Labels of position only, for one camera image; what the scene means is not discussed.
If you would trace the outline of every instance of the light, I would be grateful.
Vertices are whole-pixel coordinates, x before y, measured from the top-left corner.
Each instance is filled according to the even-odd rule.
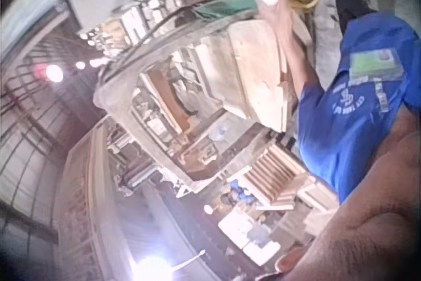
[[[101,66],[101,59],[92,59],[89,61],[89,65],[91,65],[93,68],[97,68]]]
[[[76,63],[76,68],[77,69],[85,69],[85,63],[84,62],[77,62]]]
[[[63,71],[57,65],[48,65],[45,74],[52,82],[61,82],[63,80]]]
[[[110,61],[108,57],[101,57],[100,59],[92,59],[89,61],[89,65],[91,65],[93,68],[97,68],[101,65],[105,65]]]
[[[148,257],[137,264],[133,275],[135,281],[172,281],[172,268],[160,257]]]
[[[213,213],[213,208],[210,205],[207,205],[207,204],[203,207],[203,210],[208,215],[212,215],[212,213]]]

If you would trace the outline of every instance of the wooden board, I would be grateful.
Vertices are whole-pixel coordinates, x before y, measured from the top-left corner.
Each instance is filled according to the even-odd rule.
[[[144,78],[149,89],[157,98],[164,115],[175,127],[175,131],[182,133],[188,130],[190,127],[190,123],[188,122],[189,116],[176,101],[168,80],[164,78],[159,70],[150,70],[144,74]]]
[[[285,89],[280,85],[286,77],[284,55],[270,25],[264,20],[236,22],[228,27],[228,35],[251,117],[263,125],[283,132]]]
[[[204,76],[210,91],[208,94],[221,100],[224,108],[231,113],[246,118],[249,116],[241,78],[230,39],[226,32],[203,37],[196,46]]]

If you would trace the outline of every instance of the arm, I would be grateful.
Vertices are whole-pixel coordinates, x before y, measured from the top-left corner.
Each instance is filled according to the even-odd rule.
[[[395,280],[416,260],[419,212],[417,132],[374,163],[285,280]]]
[[[288,0],[279,0],[272,7],[259,3],[259,11],[275,31],[278,49],[285,54],[291,70],[295,93],[300,98],[306,85],[320,85],[320,82],[316,72],[307,61],[303,48],[294,37],[293,10],[288,5]]]

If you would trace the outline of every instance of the id card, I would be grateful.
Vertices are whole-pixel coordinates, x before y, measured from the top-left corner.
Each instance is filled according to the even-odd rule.
[[[358,82],[399,80],[403,67],[395,49],[377,49],[351,54],[349,79]]]

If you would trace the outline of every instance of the blue work shirt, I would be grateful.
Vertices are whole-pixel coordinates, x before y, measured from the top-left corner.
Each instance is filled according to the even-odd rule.
[[[387,112],[381,110],[374,82],[349,85],[351,54],[377,49],[394,49],[403,68],[400,79],[382,82]],[[364,178],[401,104],[419,110],[420,55],[420,40],[405,21],[391,14],[368,14],[348,23],[339,68],[327,91],[304,87],[298,107],[300,154],[310,172],[337,193],[339,203]]]

